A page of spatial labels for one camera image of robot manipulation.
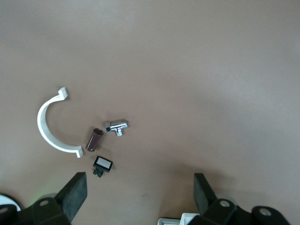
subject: brown cylinder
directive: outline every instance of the brown cylinder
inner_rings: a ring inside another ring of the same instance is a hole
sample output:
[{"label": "brown cylinder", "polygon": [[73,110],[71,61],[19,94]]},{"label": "brown cylinder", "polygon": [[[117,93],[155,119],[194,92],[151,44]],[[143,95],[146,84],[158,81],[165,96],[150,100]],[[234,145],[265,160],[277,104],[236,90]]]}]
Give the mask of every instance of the brown cylinder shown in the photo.
[{"label": "brown cylinder", "polygon": [[90,137],[89,142],[87,143],[87,145],[85,146],[87,151],[95,151],[96,147],[101,139],[101,137],[103,136],[103,131],[96,128],[93,130],[93,133]]}]

